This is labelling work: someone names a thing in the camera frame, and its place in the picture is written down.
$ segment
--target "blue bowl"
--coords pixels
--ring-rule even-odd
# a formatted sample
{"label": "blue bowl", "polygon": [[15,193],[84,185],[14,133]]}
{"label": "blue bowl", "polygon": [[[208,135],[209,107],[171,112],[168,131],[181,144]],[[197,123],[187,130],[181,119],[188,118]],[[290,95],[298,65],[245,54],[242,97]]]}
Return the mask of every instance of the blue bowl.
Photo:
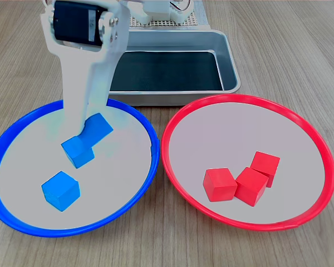
{"label": "blue bowl", "polygon": [[[107,106],[118,108],[134,116],[145,127],[151,139],[152,159],[151,159],[150,171],[147,175],[147,178],[144,184],[142,185],[140,190],[136,193],[136,195],[128,203],[126,203],[121,209],[111,214],[110,216],[106,217],[105,219],[100,220],[90,225],[86,225],[86,226],[74,228],[74,229],[49,230],[49,229],[37,228],[31,225],[28,225],[18,220],[17,218],[15,218],[5,208],[5,206],[1,202],[1,199],[0,199],[0,220],[2,220],[5,224],[14,228],[15,230],[28,234],[28,235],[40,236],[40,237],[45,237],[45,238],[59,238],[59,237],[64,237],[64,236],[83,234],[83,233],[95,230],[101,226],[104,226],[105,224],[110,223],[111,221],[117,219],[119,216],[127,212],[133,205],[135,205],[140,200],[140,198],[144,195],[144,193],[147,191],[147,189],[151,185],[156,175],[156,172],[157,172],[157,167],[158,167],[159,159],[160,159],[160,144],[159,144],[157,134],[152,124],[147,120],[147,118],[144,115],[142,115],[138,110],[134,109],[133,107],[125,103],[122,103],[120,101],[113,100],[113,99],[108,100]],[[1,161],[7,149],[12,143],[12,141],[18,136],[18,134],[25,127],[27,127],[31,122],[35,121],[36,119],[48,113],[51,113],[53,111],[60,110],[62,108],[63,108],[63,100],[59,100],[59,101],[47,104],[23,116],[21,119],[15,122],[10,128],[8,128],[3,133],[3,135],[0,137],[0,164],[1,164]]]}

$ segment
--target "wooden cube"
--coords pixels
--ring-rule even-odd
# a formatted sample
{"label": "wooden cube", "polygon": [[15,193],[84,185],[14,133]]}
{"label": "wooden cube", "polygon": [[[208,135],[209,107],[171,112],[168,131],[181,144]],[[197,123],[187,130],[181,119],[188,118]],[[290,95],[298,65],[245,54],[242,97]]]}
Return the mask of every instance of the wooden cube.
{"label": "wooden cube", "polygon": [[231,200],[237,189],[237,183],[228,168],[207,170],[203,186],[211,202]]}
{"label": "wooden cube", "polygon": [[257,151],[250,168],[268,177],[266,187],[271,187],[279,164],[279,157]]}
{"label": "wooden cube", "polygon": [[263,195],[267,182],[266,175],[246,167],[236,179],[235,197],[254,207]]}

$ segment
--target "wood grain surface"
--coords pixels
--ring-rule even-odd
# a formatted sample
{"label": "wood grain surface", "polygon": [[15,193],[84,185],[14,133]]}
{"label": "wood grain surface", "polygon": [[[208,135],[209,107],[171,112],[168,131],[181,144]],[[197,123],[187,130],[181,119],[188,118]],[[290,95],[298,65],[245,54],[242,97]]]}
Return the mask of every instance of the wood grain surface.
{"label": "wood grain surface", "polygon": [[[204,5],[211,27],[229,36],[242,84],[238,93],[294,110],[314,125],[334,156],[334,2]],[[60,62],[47,50],[42,12],[40,1],[0,1],[0,135],[33,109],[62,98]],[[139,110],[161,138],[178,108]],[[43,239],[0,221],[0,266],[334,267],[334,196],[298,229],[245,231],[190,206],[160,164],[145,196],[93,232]]]}

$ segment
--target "stainless steel tray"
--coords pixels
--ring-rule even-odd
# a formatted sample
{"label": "stainless steel tray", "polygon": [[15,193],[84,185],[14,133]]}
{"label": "stainless steel tray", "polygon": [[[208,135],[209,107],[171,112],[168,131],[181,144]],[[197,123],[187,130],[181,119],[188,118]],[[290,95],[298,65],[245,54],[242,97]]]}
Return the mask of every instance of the stainless steel tray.
{"label": "stainless steel tray", "polygon": [[[192,88],[188,88],[186,91],[159,91],[159,86],[156,86],[153,91],[137,91],[136,88],[126,89],[126,87],[123,89],[125,91],[121,91],[119,83],[122,83],[123,79],[120,78],[120,82],[113,80],[109,97],[132,106],[182,106],[204,96],[233,93],[240,88],[239,76],[228,38],[219,31],[211,29],[130,29],[126,53],[131,52],[211,53],[215,59],[214,65],[217,66],[221,84],[221,88],[215,91],[213,88],[208,88],[205,91],[192,91]],[[118,65],[115,76],[122,77],[121,75],[124,75],[126,79],[129,79],[131,70],[130,73],[117,73],[119,69],[121,68]],[[171,77],[177,75],[179,72],[178,64],[176,63],[173,68],[163,71],[169,73]]]}

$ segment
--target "white plastic part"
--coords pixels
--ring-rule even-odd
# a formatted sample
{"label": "white plastic part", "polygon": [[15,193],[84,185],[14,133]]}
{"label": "white plastic part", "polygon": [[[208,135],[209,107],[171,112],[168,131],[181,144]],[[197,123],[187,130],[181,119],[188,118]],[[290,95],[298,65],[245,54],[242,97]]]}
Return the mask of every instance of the white plastic part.
{"label": "white plastic part", "polygon": [[169,1],[146,1],[144,12],[152,16],[154,21],[169,21],[171,19],[171,9]]}
{"label": "white plastic part", "polygon": [[[80,49],[65,46],[51,31],[49,16],[53,6],[49,5],[45,14],[41,15],[47,48],[61,61],[65,112],[64,139],[81,133],[88,108],[89,114],[95,114],[106,107],[115,68],[127,49],[129,39],[130,11],[125,2],[116,0],[72,2],[95,4],[106,8],[108,12],[103,20],[105,33],[100,50],[85,45],[81,45]],[[112,18],[118,19],[118,23],[113,27],[109,26],[109,20]]]}
{"label": "white plastic part", "polygon": [[152,16],[149,16],[144,12],[142,3],[129,2],[127,7],[129,8],[131,15],[142,25],[147,25],[152,21]]}
{"label": "white plastic part", "polygon": [[142,25],[147,25],[151,21],[174,21],[176,24],[182,24],[194,10],[193,0],[190,0],[186,10],[183,10],[184,7],[179,4],[181,11],[166,0],[145,0],[143,3],[129,2],[127,6],[131,15]]}
{"label": "white plastic part", "polygon": [[182,24],[193,13],[193,10],[193,0],[190,0],[188,8],[184,11],[180,11],[177,10],[175,7],[171,7],[171,21],[174,21],[177,24]]}

